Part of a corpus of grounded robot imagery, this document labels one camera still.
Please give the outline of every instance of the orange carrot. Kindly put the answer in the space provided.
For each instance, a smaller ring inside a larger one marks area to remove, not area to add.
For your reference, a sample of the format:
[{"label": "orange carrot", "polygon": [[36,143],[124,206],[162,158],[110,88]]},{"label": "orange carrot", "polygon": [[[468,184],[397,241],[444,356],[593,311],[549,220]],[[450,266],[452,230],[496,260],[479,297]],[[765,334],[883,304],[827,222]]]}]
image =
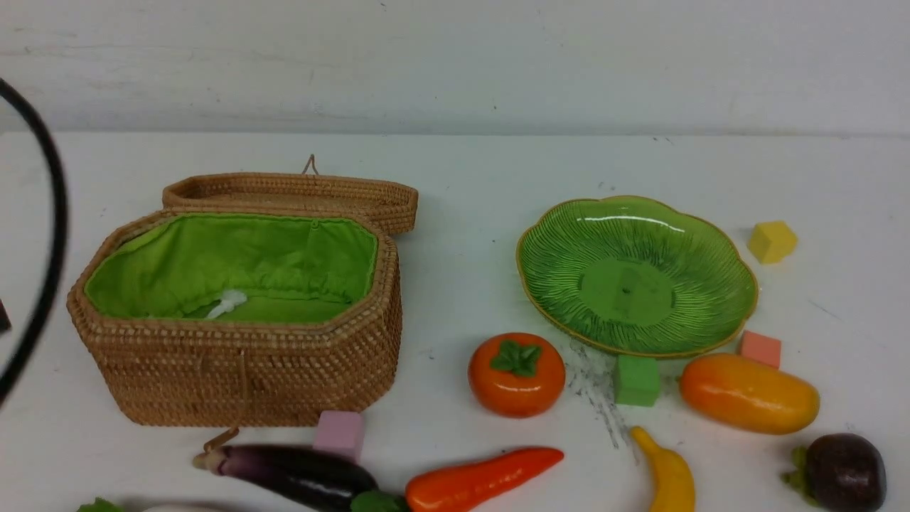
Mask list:
[{"label": "orange carrot", "polygon": [[563,457],[555,448],[522,448],[489,460],[430,471],[408,482],[405,499],[412,512],[468,512],[531,480]]}]

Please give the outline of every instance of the wicker basket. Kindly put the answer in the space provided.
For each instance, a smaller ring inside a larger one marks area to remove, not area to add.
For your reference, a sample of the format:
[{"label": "wicker basket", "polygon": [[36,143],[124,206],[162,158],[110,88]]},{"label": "wicker basket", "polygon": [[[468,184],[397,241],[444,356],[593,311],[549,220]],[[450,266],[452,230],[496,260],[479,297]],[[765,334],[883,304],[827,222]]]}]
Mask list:
[{"label": "wicker basket", "polygon": [[[333,193],[338,193],[333,201]],[[272,174],[187,179],[166,207],[112,233],[66,306],[123,413],[141,425],[312,426],[324,410],[361,411],[392,385],[401,339],[392,232],[413,226],[417,191],[397,183]],[[344,217],[376,236],[367,296],[323,323],[268,324],[104,316],[86,296],[125,242],[186,213]]]},{"label": "wicker basket", "polygon": [[224,206],[357,214],[388,234],[414,229],[417,191],[390,181],[254,172],[194,176],[167,187],[165,208]]}]

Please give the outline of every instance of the yellow cube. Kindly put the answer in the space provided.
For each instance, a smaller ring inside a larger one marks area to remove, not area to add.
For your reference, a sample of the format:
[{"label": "yellow cube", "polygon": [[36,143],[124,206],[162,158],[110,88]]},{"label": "yellow cube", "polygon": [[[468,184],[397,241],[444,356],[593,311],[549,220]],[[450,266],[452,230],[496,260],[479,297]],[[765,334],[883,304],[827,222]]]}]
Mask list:
[{"label": "yellow cube", "polygon": [[796,249],[796,234],[783,220],[755,224],[749,251],[762,265],[777,263]]}]

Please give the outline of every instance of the green fabric lining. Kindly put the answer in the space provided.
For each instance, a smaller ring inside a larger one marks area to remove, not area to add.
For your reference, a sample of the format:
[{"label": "green fabric lining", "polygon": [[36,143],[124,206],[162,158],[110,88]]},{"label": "green fabric lining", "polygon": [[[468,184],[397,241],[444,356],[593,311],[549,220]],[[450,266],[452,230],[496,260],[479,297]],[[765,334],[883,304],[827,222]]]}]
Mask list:
[{"label": "green fabric lining", "polygon": [[185,214],[108,256],[86,295],[116,318],[205,318],[234,289],[248,300],[218,321],[320,323],[367,295],[378,248],[349,219]]}]

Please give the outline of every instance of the white drawstring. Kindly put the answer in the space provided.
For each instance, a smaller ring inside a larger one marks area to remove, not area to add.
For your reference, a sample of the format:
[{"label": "white drawstring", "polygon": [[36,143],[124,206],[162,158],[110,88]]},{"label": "white drawstring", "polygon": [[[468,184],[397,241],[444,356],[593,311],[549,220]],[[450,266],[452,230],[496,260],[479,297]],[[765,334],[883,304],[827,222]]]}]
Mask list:
[{"label": "white drawstring", "polygon": [[234,308],[247,301],[247,295],[240,290],[224,290],[221,294],[221,303],[215,306],[212,311],[208,312],[208,320],[217,318],[226,312],[234,311]]}]

